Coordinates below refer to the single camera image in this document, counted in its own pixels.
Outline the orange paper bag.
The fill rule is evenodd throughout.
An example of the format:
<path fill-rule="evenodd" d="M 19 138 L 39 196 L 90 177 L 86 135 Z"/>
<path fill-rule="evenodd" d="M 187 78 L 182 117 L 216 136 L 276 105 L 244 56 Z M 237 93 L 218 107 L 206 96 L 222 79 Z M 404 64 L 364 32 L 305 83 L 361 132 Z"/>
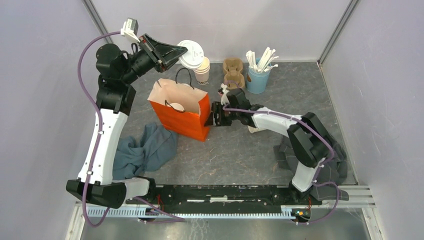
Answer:
<path fill-rule="evenodd" d="M 166 129 L 204 142 L 210 131 L 204 126 L 211 113 L 210 98 L 206 91 L 192 86 L 192 75 L 189 73 L 188 76 L 189 83 L 160 78 L 154 83 L 147 100 Z M 185 112 L 172 109 L 171 103 L 181 104 Z"/>

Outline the single white cup lid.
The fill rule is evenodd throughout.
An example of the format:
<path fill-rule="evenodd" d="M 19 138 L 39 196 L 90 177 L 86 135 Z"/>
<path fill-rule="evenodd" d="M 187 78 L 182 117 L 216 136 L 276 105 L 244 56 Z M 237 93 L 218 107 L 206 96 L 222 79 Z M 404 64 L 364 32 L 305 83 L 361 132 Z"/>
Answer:
<path fill-rule="evenodd" d="M 179 62 L 188 69 L 199 68 L 204 60 L 204 51 L 199 43 L 193 40 L 182 40 L 177 44 L 179 47 L 187 48 L 187 52 L 178 58 Z"/>

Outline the lidded white coffee cup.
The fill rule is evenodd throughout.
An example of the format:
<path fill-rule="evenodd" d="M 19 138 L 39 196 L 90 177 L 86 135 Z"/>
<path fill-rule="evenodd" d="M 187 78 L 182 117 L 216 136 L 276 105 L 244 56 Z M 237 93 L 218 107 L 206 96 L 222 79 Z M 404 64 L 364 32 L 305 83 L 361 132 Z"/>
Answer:
<path fill-rule="evenodd" d="M 169 106 L 177 112 L 180 112 L 180 113 L 185 112 L 185 108 L 180 103 L 173 102 L 173 103 L 170 103 Z"/>

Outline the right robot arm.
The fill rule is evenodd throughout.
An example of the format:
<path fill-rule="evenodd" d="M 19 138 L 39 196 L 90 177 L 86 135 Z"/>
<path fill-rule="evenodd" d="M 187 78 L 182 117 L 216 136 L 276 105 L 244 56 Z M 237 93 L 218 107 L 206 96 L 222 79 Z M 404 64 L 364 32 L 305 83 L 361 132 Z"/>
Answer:
<path fill-rule="evenodd" d="M 331 136 L 318 117 L 312 112 L 291 115 L 270 110 L 260 104 L 231 106 L 215 101 L 204 125 L 230 126 L 234 120 L 258 130 L 279 133 L 289 139 L 298 164 L 288 196 L 295 204 L 306 201 L 312 186 L 317 184 L 319 171 L 335 156 Z"/>

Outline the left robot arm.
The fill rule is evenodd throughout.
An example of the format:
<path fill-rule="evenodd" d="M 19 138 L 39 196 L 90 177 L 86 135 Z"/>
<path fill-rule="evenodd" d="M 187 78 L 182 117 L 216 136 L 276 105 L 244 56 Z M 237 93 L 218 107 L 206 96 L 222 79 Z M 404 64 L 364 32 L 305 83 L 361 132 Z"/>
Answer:
<path fill-rule="evenodd" d="M 130 53 L 107 43 L 95 53 L 98 91 L 96 97 L 89 98 L 95 110 L 93 134 L 77 178 L 68 180 L 65 186 L 68 193 L 84 203 L 112 209 L 133 197 L 139 197 L 145 204 L 157 198 L 157 190 L 147 178 L 113 179 L 119 137 L 136 95 L 132 84 L 150 70 L 167 71 L 188 51 L 184 46 L 163 43 L 148 34 L 135 38 L 131 46 Z"/>

